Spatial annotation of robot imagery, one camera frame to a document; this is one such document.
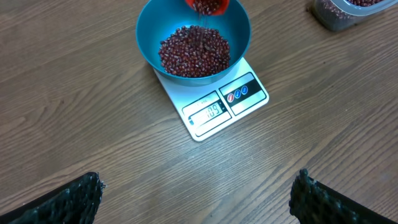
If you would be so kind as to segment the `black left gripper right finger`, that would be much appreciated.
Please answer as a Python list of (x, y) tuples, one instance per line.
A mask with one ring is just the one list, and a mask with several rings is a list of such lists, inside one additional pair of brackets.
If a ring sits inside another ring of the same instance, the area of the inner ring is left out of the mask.
[(301, 224), (397, 224), (311, 178), (306, 169), (292, 184), (289, 207)]

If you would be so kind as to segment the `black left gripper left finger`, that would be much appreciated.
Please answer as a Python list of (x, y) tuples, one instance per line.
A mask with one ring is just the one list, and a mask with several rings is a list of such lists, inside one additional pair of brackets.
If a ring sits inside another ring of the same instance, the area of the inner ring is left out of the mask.
[(1, 223), (92, 224), (102, 201), (104, 182), (87, 172), (59, 188), (1, 215)]

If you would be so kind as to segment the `red measuring scoop blue handle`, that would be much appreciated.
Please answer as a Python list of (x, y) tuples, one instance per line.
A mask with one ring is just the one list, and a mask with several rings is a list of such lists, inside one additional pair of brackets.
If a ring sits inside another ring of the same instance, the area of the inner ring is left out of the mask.
[(195, 12), (205, 16), (222, 15), (229, 6), (229, 0), (185, 0), (185, 2)]

